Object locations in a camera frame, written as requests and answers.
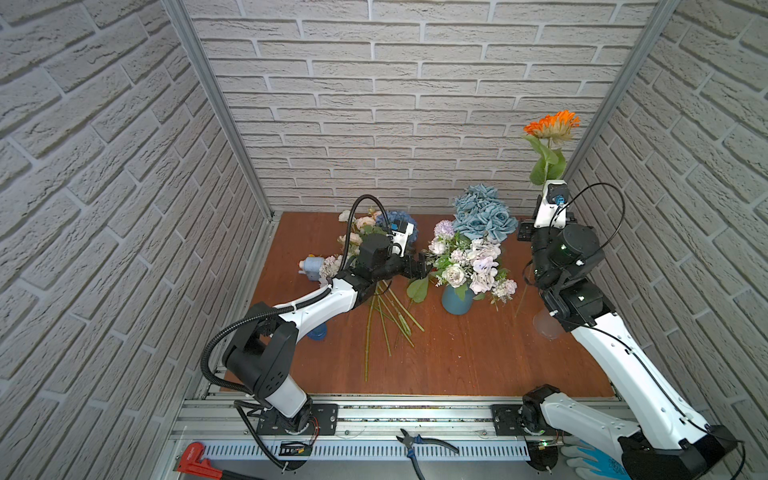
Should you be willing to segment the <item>pink white mixed bouquet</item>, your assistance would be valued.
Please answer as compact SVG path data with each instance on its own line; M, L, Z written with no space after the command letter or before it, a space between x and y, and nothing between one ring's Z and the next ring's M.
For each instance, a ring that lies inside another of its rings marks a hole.
M517 283L500 266L502 249L489 237L470 239L449 220L438 222L426 250L428 276L413 280L407 296L414 303L425 300L428 286L452 288L460 300L489 299L492 304L511 301Z

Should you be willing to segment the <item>light blue rose bouquet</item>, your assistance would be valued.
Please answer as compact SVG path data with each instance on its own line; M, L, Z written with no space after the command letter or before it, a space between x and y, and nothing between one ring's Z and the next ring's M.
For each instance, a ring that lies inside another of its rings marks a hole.
M518 220L499 198L495 187L472 185L454 201L453 229L470 240L503 242L518 227Z

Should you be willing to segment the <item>teal ceramic vase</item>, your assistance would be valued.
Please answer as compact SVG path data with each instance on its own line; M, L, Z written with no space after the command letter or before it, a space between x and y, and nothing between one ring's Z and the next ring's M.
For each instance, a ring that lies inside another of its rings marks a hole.
M455 288L446 285L443 290L441 303L449 314L461 316L469 312L474 303L474 297L471 293L464 293L464 296L461 297Z

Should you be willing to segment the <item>orange gerbera flower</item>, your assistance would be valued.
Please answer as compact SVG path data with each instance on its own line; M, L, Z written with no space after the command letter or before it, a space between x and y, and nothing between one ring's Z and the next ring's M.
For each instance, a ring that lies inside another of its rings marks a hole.
M563 177L567 160L562 147L573 138L573 130L580 123L579 116L564 110L533 121L523 128L524 139L539 156L529 175L533 185L543 186L547 181Z

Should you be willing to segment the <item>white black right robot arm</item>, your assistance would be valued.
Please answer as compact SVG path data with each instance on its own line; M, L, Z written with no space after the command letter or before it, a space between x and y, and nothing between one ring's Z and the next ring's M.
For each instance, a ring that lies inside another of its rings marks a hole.
M568 223L530 232L534 284L548 316L594 358L635 422L588 407L545 384L523 398L521 426L573 434L619 462L632 479L698 479L740 442L709 423L648 359L615 306L588 279L604 255L595 231Z

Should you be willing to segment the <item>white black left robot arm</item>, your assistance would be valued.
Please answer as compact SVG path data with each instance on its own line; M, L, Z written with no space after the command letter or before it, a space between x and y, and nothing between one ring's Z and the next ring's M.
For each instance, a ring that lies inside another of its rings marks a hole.
M333 317L371 298L378 283L396 276L424 279L423 253L410 255L386 235L367 237L350 266L340 269L328 285L280 307L256 305L261 315L234 331L223 363L246 394L277 411L289 429L299 432L309 422L311 399L290 375L298 342Z

